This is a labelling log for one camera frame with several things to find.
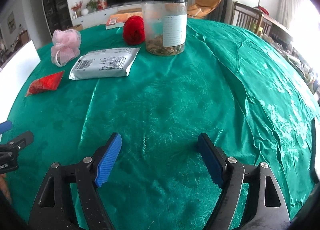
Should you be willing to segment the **orange lounge chair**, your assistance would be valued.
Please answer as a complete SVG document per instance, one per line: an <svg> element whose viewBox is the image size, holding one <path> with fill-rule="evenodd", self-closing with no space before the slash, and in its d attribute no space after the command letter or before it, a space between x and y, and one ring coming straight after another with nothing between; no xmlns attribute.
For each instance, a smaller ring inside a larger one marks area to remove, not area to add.
<svg viewBox="0 0 320 230"><path fill-rule="evenodd" d="M195 3L188 7L187 17L190 19L204 19L220 4L221 0L195 0Z"/></svg>

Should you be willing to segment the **red flower vase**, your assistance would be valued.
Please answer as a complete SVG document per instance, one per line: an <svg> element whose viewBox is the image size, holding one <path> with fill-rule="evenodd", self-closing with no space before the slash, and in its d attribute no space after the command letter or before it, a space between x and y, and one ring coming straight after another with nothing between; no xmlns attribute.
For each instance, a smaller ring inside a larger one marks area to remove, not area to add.
<svg viewBox="0 0 320 230"><path fill-rule="evenodd" d="M79 1L79 2L76 2L74 4L74 6L71 7L74 19L79 17L79 14L80 14L80 11L81 11L81 8L82 8L82 4L83 4L83 1Z"/></svg>

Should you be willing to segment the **silver foil packet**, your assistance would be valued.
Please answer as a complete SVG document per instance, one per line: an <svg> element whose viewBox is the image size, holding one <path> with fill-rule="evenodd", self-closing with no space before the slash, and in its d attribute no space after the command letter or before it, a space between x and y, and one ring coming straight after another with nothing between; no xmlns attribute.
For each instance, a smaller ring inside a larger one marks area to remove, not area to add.
<svg viewBox="0 0 320 230"><path fill-rule="evenodd" d="M72 67L69 79L85 80L127 77L140 48L110 48L91 51L81 56Z"/></svg>

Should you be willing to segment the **green satin tablecloth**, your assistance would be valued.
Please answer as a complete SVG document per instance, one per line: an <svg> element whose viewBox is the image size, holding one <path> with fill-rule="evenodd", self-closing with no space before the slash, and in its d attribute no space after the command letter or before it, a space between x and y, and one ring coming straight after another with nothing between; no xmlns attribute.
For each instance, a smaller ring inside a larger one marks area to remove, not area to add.
<svg viewBox="0 0 320 230"><path fill-rule="evenodd" d="M141 45L127 77L73 81L72 66L63 67L57 90L27 96L26 83L9 114L3 142L34 135L7 176L23 220L53 162L77 163L114 132L123 144L99 195L116 229L203 228L220 188L197 152L201 133L243 164L267 162L291 217L310 195L319 106L291 65L253 33L189 20L183 53L159 57Z"/></svg>

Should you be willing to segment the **smartphone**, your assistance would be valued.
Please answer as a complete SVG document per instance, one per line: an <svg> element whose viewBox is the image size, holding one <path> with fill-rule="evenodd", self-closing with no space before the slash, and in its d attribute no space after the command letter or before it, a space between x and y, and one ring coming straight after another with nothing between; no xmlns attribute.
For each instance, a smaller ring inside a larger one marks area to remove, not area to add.
<svg viewBox="0 0 320 230"><path fill-rule="evenodd" d="M319 121L316 117L311 122L312 148L310 173L313 180L319 182Z"/></svg>

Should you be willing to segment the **clear jar black lid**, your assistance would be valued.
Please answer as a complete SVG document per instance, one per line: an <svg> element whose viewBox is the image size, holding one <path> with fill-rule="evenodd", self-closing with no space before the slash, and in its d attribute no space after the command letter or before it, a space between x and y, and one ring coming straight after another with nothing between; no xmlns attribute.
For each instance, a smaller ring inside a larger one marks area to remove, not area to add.
<svg viewBox="0 0 320 230"><path fill-rule="evenodd" d="M146 50L173 56L185 49L188 0L141 0Z"/></svg>

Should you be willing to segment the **brown cardboard box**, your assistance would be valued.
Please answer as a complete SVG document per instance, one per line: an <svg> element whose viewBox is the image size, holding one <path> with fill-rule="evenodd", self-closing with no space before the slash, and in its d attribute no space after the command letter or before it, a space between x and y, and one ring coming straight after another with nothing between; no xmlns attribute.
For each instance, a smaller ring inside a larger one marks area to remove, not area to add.
<svg viewBox="0 0 320 230"><path fill-rule="evenodd" d="M84 28L83 28L83 25L80 24L80 25L76 25L76 26L71 27L71 29L74 29L74 30L76 30L76 31L81 31L81 30L83 30Z"/></svg>

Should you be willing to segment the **blue red snack packet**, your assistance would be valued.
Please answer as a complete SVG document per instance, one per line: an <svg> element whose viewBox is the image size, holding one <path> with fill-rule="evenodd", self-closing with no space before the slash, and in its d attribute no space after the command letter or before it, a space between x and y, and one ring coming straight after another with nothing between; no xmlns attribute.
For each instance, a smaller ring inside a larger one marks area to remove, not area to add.
<svg viewBox="0 0 320 230"><path fill-rule="evenodd" d="M64 71L60 71L51 75L47 75L40 79L34 80L30 84L25 96L43 93L50 90L57 90L62 80L63 74Z"/></svg>

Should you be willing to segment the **pink mesh bath sponge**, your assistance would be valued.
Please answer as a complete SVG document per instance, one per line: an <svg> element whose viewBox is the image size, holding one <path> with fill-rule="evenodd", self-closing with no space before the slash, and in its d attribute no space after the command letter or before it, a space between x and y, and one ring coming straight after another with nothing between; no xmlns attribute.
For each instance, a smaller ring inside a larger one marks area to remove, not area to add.
<svg viewBox="0 0 320 230"><path fill-rule="evenodd" d="M51 47L52 63L63 67L80 55L81 34L75 29L55 30Z"/></svg>

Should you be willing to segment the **wooden bench seat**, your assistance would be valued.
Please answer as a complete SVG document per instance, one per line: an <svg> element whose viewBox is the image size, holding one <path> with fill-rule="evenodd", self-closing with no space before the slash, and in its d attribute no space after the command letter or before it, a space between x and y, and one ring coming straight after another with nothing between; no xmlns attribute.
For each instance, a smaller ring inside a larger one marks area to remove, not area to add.
<svg viewBox="0 0 320 230"><path fill-rule="evenodd" d="M242 3L233 3L230 24L247 29L256 35L267 35L279 39L286 44L293 41L290 31L280 22L265 14L259 8L249 7Z"/></svg>

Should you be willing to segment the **white cardboard box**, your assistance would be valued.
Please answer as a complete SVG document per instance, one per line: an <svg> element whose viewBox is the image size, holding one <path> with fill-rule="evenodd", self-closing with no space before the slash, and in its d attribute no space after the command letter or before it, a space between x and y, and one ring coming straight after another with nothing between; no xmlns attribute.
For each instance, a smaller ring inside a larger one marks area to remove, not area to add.
<svg viewBox="0 0 320 230"><path fill-rule="evenodd" d="M30 40L1 66L1 122L7 120L21 88L39 63L40 57Z"/></svg>

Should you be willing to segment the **orange book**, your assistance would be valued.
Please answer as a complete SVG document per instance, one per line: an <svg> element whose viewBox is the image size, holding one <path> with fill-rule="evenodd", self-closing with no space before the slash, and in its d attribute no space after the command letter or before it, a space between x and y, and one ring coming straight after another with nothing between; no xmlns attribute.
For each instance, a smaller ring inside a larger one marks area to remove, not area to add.
<svg viewBox="0 0 320 230"><path fill-rule="evenodd" d="M123 14L114 14L109 17L106 22L105 28L107 30L113 28L123 27L124 23L130 18L131 16L140 16L143 17L143 12L131 12L131 13L123 13Z"/></svg>

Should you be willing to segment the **dark bookshelf cabinet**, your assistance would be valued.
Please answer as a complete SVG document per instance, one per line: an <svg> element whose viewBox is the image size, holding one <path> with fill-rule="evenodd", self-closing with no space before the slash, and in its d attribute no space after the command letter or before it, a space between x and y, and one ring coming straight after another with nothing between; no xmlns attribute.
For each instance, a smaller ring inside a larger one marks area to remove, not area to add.
<svg viewBox="0 0 320 230"><path fill-rule="evenodd" d="M42 5L51 35L57 29L64 31L72 27L67 0L42 0Z"/></svg>

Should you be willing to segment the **red yarn ball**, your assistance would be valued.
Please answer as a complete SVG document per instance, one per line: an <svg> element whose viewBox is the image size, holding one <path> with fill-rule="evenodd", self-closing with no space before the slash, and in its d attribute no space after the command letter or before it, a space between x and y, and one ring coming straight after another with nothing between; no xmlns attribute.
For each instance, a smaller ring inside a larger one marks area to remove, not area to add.
<svg viewBox="0 0 320 230"><path fill-rule="evenodd" d="M139 45L145 41L144 21L141 16L131 16L124 23L123 39L129 45Z"/></svg>

